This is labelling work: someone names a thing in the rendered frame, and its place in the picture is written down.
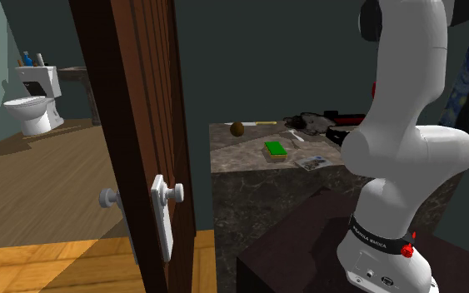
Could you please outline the green and yellow sponge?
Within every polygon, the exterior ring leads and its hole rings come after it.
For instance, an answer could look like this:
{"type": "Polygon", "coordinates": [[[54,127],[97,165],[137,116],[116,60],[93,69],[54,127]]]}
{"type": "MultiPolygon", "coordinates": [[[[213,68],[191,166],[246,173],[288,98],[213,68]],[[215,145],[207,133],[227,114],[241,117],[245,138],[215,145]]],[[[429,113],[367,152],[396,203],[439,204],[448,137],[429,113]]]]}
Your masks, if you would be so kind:
{"type": "Polygon", "coordinates": [[[268,162],[285,161],[288,157],[286,149],[280,142],[264,142],[262,153],[268,162]]]}

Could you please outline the dark grey crumpled cloth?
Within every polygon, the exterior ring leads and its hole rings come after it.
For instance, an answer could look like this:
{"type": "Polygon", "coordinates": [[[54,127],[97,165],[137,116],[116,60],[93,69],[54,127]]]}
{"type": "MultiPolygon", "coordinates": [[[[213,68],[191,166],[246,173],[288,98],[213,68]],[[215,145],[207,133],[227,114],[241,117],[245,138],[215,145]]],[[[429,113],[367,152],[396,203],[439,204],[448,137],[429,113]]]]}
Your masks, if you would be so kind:
{"type": "Polygon", "coordinates": [[[302,112],[300,115],[293,117],[284,117],[283,121],[287,128],[292,128],[309,136],[326,133],[330,127],[336,125],[333,120],[313,112],[302,112]]]}

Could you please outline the pale printed card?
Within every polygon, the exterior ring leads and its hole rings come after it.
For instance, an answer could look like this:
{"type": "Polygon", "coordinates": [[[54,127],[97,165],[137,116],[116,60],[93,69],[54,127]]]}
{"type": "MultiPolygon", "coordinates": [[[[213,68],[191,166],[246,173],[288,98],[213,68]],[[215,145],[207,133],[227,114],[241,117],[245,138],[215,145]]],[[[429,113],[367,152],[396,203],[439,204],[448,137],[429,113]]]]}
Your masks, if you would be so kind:
{"type": "Polygon", "coordinates": [[[333,163],[322,156],[310,156],[299,159],[295,163],[306,171],[313,171],[325,166],[332,166],[333,163]]]}

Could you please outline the brown wooden door white knobs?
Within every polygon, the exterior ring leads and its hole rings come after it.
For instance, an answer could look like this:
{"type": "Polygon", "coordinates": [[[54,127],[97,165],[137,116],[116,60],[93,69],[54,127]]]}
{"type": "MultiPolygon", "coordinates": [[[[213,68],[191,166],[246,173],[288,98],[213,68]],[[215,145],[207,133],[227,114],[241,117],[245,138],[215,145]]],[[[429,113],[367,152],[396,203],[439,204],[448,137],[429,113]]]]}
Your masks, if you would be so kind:
{"type": "Polygon", "coordinates": [[[192,293],[196,222],[175,0],[68,0],[146,293],[192,293]],[[172,256],[162,256],[151,189],[169,199],[172,256]]]}

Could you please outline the dark robot stand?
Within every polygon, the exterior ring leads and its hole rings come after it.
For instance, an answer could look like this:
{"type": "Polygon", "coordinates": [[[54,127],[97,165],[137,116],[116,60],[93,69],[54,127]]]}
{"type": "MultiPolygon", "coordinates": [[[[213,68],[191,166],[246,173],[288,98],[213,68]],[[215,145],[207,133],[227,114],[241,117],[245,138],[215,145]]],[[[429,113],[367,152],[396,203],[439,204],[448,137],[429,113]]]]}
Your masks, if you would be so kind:
{"type": "MultiPolygon", "coordinates": [[[[356,198],[321,188],[237,258],[237,293],[366,293],[350,284],[336,249],[356,198]]],[[[425,231],[416,248],[440,293],[469,293],[469,252],[425,231]]]]}

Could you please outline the red and black box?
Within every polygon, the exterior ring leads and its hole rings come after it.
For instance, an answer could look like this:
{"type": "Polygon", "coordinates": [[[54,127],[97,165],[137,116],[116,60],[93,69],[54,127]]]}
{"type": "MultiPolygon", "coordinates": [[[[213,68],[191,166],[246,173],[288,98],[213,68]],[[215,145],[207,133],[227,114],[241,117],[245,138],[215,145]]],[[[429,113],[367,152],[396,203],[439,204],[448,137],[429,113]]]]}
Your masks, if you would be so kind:
{"type": "Polygon", "coordinates": [[[357,126],[366,117],[365,114],[340,114],[339,111],[325,111],[323,116],[334,121],[337,126],[357,126]]]}

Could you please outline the dark stone side table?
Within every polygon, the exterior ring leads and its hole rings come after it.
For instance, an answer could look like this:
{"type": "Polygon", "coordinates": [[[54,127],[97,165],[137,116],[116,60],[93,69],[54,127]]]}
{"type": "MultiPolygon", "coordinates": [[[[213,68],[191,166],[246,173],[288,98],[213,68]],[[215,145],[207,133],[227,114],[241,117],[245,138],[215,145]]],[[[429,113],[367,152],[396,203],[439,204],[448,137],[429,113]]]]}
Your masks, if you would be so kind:
{"type": "Polygon", "coordinates": [[[60,80],[70,82],[80,82],[86,91],[88,105],[90,106],[92,125],[100,126],[101,121],[97,109],[97,104],[92,91],[89,76],[86,67],[66,67],[57,70],[57,76],[60,80]]]}

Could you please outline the white toilet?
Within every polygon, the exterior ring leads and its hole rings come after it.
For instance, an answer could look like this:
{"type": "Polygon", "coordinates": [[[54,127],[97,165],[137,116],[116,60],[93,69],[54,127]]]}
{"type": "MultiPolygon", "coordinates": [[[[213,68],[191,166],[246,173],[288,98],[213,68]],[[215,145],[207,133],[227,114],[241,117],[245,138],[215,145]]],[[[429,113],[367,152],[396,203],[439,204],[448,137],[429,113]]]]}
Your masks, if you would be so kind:
{"type": "Polygon", "coordinates": [[[64,119],[56,108],[57,97],[62,95],[57,68],[47,66],[40,53],[33,61],[27,51],[23,52],[24,62],[19,61],[15,68],[26,97],[20,97],[3,103],[11,116],[20,122],[24,136],[35,136],[61,126],[64,119]]]}

